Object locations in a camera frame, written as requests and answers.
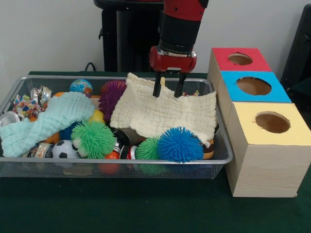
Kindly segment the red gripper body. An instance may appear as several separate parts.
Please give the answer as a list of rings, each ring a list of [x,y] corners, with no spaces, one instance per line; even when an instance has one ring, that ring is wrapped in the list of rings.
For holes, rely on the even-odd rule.
[[[164,51],[160,46],[152,46],[149,61],[151,68],[156,72],[190,73],[196,65],[197,54],[194,50],[188,54],[178,54]]]

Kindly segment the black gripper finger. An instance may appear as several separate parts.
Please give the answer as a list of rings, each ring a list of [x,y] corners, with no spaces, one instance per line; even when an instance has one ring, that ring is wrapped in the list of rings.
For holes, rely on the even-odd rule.
[[[184,81],[185,81],[186,77],[187,77],[186,74],[181,74],[181,76],[180,76],[180,78],[178,80],[175,92],[174,92],[174,97],[175,98],[178,98],[178,97],[180,97],[182,95],[183,84],[184,84]]]
[[[153,90],[153,96],[159,97],[160,91],[161,91],[161,72],[155,73],[155,84],[154,84],[154,90]]]

